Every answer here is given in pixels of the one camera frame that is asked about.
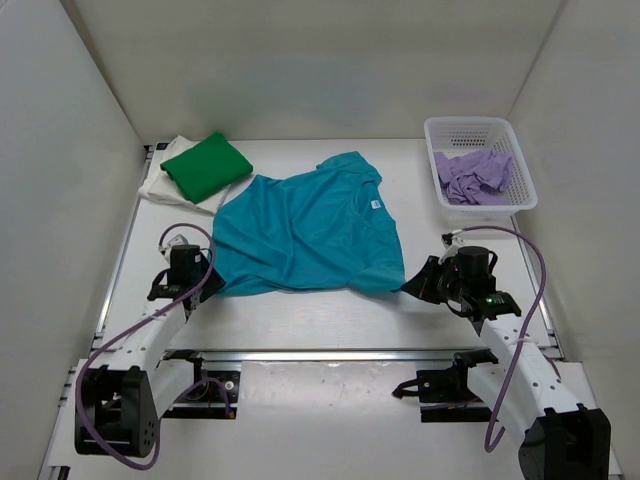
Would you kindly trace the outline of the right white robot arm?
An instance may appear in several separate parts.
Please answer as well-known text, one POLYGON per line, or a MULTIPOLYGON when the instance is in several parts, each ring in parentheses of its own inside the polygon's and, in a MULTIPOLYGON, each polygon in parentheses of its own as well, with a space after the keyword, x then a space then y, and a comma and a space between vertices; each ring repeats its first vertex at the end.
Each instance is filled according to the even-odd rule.
POLYGON ((565 386, 525 331, 520 307, 496 287, 496 263, 496 254, 484 247, 449 247, 403 285, 412 297, 444 304, 469 320, 485 346, 456 353, 447 369, 417 371, 394 397, 416 397, 426 410, 484 403, 491 425, 518 444, 527 479, 607 478, 608 418, 565 386))

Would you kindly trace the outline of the teal t-shirt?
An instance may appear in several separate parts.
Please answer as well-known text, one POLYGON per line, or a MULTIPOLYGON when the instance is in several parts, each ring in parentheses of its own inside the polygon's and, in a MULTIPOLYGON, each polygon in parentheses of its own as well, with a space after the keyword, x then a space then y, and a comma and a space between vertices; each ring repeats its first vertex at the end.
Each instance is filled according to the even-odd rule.
POLYGON ((398 291, 403 253, 381 181, 357 151, 286 179, 256 176, 213 221, 223 294, 398 291))

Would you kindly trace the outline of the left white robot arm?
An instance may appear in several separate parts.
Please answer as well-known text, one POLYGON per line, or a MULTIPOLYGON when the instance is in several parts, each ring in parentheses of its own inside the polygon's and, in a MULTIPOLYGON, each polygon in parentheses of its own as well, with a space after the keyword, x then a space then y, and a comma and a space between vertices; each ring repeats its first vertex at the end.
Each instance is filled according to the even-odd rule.
POLYGON ((210 255, 196 245, 169 248, 169 266, 152 281, 139 323, 82 367, 75 398, 77 453, 108 455, 142 470, 142 458, 157 455, 161 418, 176 402, 215 390, 225 415, 232 414, 223 381, 203 368, 200 353, 168 350, 195 309, 225 284, 210 255))

